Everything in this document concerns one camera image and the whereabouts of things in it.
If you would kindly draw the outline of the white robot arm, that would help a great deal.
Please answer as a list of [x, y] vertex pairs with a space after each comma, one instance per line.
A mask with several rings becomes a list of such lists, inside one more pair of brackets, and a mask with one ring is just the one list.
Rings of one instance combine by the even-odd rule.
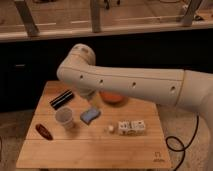
[[100, 67], [89, 46], [76, 44], [57, 69], [57, 77], [91, 99], [96, 91], [109, 91], [173, 105], [199, 114], [210, 133], [205, 171], [213, 171], [213, 74], [184, 69]]

